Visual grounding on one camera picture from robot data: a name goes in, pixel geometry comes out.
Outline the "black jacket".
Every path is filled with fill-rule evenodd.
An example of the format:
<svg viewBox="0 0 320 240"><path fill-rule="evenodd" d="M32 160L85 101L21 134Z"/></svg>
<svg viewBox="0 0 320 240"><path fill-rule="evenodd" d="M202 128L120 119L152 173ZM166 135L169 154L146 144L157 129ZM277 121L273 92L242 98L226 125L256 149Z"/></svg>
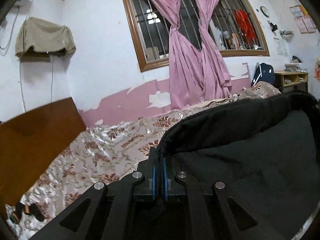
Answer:
<svg viewBox="0 0 320 240"><path fill-rule="evenodd" d="M224 182L291 239L319 203L319 101L293 91L207 109L167 130L157 153Z"/></svg>

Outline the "floral satin bedspread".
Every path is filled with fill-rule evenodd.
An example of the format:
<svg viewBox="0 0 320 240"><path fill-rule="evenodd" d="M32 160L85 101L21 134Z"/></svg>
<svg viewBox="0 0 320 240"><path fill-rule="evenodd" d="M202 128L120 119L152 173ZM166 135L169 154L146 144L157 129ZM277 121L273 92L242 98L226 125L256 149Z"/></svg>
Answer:
<svg viewBox="0 0 320 240"><path fill-rule="evenodd" d="M139 162L148 159L150 148L156 147L164 133L182 119L236 100L265 99L279 93L273 85L260 81L226 99L205 101L184 110L122 121L113 126L87 128L45 165L45 170L19 195L20 203L37 205L44 221L28 215L22 215L16 224L8 219L9 232L14 239L30 239L94 183L102 181L108 185L135 171Z"/></svg>

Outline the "small dark items on bed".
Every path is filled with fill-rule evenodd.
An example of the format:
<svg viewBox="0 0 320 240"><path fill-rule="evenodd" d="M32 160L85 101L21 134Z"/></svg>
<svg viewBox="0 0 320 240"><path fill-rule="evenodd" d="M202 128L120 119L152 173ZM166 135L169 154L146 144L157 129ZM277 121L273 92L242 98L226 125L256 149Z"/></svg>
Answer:
<svg viewBox="0 0 320 240"><path fill-rule="evenodd" d="M35 203L28 205L22 204L20 202L16 203L15 211L11 213L9 219L14 224L18 224L22 218L23 213L27 216L34 216L40 222L44 221L44 215L41 213L39 207Z"/></svg>

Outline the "brown wooden headboard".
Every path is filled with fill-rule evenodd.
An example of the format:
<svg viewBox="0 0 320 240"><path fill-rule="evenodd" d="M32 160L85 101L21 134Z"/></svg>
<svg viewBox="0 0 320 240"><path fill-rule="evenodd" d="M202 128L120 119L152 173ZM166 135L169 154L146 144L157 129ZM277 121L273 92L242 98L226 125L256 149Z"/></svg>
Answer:
<svg viewBox="0 0 320 240"><path fill-rule="evenodd" d="M72 98L1 124L1 216L15 205L49 164L86 126Z"/></svg>

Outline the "left pink curtain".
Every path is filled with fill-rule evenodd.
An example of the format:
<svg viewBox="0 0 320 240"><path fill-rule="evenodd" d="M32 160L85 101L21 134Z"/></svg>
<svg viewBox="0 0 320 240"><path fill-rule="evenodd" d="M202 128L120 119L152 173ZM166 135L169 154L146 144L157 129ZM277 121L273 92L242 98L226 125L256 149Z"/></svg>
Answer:
<svg viewBox="0 0 320 240"><path fill-rule="evenodd" d="M179 32L181 0L151 0L171 25L169 32L169 83L172 109L183 109L203 99L200 51Z"/></svg>

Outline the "pink curtain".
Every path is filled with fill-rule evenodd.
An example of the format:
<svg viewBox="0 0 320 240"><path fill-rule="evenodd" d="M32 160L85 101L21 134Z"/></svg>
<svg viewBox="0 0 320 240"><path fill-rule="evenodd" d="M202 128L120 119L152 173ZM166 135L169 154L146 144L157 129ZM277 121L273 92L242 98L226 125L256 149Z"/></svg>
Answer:
<svg viewBox="0 0 320 240"><path fill-rule="evenodd" d="M195 1L199 13L204 100L226 98L232 86L231 78L220 50L209 33L213 11L220 0Z"/></svg>
<svg viewBox="0 0 320 240"><path fill-rule="evenodd" d="M169 32L169 83L172 109L183 109L203 99L200 51L179 32L181 0L151 0L171 25Z"/></svg>

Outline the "right pink curtain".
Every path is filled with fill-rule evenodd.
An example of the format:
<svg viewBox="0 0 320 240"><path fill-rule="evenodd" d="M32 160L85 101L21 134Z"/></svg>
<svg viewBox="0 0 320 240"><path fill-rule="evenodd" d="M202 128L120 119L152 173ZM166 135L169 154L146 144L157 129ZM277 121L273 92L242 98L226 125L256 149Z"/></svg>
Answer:
<svg viewBox="0 0 320 240"><path fill-rule="evenodd" d="M199 13L204 100L226 98L232 86L231 78L220 50L209 33L213 11L220 0L195 1Z"/></svg>

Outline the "blue backpack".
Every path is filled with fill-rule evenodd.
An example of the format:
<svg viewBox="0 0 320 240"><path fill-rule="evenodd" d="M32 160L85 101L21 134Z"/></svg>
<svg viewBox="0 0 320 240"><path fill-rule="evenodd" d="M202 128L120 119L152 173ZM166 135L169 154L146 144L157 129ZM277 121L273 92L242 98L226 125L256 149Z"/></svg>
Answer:
<svg viewBox="0 0 320 240"><path fill-rule="evenodd" d="M261 63L259 64L259 66L257 66L253 76L253 80L251 82L251 86L256 85L260 81L274 85L275 83L274 68L270 64Z"/></svg>

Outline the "wooden shelf desk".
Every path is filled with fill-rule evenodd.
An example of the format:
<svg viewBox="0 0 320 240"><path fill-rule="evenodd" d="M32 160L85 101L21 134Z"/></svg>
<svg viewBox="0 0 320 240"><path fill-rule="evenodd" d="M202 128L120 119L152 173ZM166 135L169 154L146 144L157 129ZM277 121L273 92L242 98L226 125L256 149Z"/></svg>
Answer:
<svg viewBox="0 0 320 240"><path fill-rule="evenodd" d="M274 87L281 93L292 90L302 90L308 92L308 72L275 72Z"/></svg>

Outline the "wooden framed barred window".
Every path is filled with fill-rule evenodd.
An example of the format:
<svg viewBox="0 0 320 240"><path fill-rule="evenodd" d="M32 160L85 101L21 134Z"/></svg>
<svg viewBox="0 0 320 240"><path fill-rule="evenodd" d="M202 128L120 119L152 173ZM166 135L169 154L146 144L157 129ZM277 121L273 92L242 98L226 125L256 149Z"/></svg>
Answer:
<svg viewBox="0 0 320 240"><path fill-rule="evenodd" d="M161 16L151 0L123 0L133 45L141 72L169 64L170 23ZM249 44L234 17L234 11L245 11L257 39ZM180 33L197 49L201 48L199 13L195 0L181 0ZM224 57L269 56L261 24L248 0L220 0L209 24L209 33Z"/></svg>

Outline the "beige cloth covered box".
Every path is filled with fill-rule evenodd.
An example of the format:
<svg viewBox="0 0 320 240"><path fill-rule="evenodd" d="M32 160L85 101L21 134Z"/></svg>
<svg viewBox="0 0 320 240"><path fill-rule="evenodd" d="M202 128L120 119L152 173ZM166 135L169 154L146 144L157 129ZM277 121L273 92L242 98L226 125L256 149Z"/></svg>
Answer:
<svg viewBox="0 0 320 240"><path fill-rule="evenodd" d="M15 44L16 57L24 57L29 52L64 56L75 51L72 32L67 26L36 17L23 22Z"/></svg>

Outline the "red cloth at window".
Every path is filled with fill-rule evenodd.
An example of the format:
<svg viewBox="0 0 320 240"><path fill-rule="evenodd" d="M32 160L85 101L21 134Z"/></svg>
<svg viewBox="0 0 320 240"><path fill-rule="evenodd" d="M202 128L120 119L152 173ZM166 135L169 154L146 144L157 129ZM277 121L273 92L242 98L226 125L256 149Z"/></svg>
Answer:
<svg viewBox="0 0 320 240"><path fill-rule="evenodd" d="M237 9L234 11L234 17L242 34L245 37L245 40L249 44L253 45L255 39L257 39L257 36L255 34L253 25L250 22L248 14L243 10Z"/></svg>

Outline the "colourful wall poster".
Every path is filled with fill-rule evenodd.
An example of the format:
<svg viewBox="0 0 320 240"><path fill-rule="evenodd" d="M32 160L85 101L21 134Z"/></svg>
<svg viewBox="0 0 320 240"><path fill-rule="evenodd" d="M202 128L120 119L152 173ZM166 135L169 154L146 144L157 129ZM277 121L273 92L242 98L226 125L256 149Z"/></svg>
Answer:
<svg viewBox="0 0 320 240"><path fill-rule="evenodd" d="M316 59L315 70L314 70L314 78L317 81L320 81L320 58Z"/></svg>

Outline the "round wall clock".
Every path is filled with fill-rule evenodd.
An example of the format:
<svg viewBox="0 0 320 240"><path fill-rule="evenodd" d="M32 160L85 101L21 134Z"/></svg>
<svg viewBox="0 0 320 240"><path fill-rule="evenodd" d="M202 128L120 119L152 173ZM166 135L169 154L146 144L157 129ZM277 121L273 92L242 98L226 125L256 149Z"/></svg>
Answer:
<svg viewBox="0 0 320 240"><path fill-rule="evenodd" d="M263 15L267 18L270 17L270 12L268 11L268 9L265 6L261 6L260 7L261 12L263 13Z"/></svg>

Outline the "pink certificates on wall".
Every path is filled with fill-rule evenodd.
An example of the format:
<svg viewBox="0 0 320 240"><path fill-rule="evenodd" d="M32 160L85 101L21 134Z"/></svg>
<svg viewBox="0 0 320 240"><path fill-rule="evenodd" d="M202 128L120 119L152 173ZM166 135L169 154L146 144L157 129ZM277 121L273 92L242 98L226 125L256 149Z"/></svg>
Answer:
<svg viewBox="0 0 320 240"><path fill-rule="evenodd" d="M289 10L295 20L295 23L301 34L313 34L316 32L316 25L311 16L303 7L299 0L285 0L289 6Z"/></svg>

